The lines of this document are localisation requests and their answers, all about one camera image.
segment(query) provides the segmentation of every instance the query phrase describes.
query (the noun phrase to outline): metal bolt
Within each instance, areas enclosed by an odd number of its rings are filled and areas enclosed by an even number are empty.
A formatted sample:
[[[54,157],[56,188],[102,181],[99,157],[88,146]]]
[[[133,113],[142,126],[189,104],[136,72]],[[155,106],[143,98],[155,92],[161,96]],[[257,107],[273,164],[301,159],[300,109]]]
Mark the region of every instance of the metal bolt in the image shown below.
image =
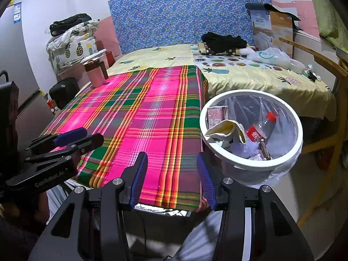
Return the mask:
[[[269,186],[262,186],[261,189],[264,191],[264,192],[270,192],[272,190],[271,187]]]
[[[116,179],[114,179],[113,181],[112,181],[112,183],[114,184],[114,185],[119,185],[119,184],[121,184],[123,182],[123,179],[121,179],[120,177],[117,177]]]
[[[82,186],[78,186],[77,188],[74,189],[75,193],[81,193],[84,191],[84,188]]]
[[[226,177],[226,178],[223,179],[223,182],[225,184],[231,184],[231,183],[233,183],[233,179],[231,179],[230,177]]]

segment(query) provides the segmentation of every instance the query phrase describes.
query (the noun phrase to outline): coca-cola bottle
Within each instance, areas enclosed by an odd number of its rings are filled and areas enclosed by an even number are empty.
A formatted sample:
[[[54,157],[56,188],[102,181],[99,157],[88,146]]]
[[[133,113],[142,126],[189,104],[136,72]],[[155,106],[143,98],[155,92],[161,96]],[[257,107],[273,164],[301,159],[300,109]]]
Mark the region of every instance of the coca-cola bottle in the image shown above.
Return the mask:
[[[251,141],[255,142],[258,139],[264,139],[267,142],[267,139],[269,139],[274,130],[276,121],[276,116],[272,112],[269,112],[262,121],[252,124],[246,131],[246,135]]]

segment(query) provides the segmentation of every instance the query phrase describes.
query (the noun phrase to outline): yellow bed sheet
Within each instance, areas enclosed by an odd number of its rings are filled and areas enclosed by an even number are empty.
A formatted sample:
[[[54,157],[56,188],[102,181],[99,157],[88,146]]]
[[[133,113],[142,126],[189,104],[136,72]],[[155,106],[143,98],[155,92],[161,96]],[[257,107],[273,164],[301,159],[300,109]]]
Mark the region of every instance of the yellow bed sheet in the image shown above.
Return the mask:
[[[149,67],[197,65],[208,80],[208,97],[235,89],[254,89],[271,93],[286,101],[301,117],[336,119],[336,99],[323,81],[312,82],[290,70],[254,67],[207,67],[200,64],[196,45],[174,45],[142,49],[120,58],[109,75]]]

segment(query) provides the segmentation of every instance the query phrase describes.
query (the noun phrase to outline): wooden armrest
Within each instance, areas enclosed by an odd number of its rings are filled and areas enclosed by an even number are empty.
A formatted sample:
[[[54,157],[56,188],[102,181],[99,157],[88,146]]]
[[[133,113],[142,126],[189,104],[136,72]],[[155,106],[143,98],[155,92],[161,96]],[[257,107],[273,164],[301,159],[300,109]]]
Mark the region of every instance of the wooden armrest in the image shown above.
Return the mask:
[[[329,58],[323,56],[322,54],[309,49],[299,43],[284,39],[284,38],[279,38],[280,41],[283,41],[284,43],[293,45],[296,48],[299,48],[307,53],[310,53],[314,56],[315,62],[317,62],[319,65],[327,69],[330,73],[332,73],[334,76],[339,77],[340,79],[344,79],[345,86],[348,86],[348,73],[340,67],[337,63],[335,63],[333,60],[330,60]]]

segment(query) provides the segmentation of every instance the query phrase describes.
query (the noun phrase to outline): red bottle cap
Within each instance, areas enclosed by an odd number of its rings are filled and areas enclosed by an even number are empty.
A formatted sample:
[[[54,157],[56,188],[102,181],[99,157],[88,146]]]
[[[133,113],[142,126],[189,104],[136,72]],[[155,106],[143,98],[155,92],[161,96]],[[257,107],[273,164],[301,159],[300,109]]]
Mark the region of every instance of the red bottle cap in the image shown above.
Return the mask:
[[[276,116],[272,112],[269,112],[266,115],[266,118],[268,118],[271,122],[276,122],[276,120],[277,120]]]

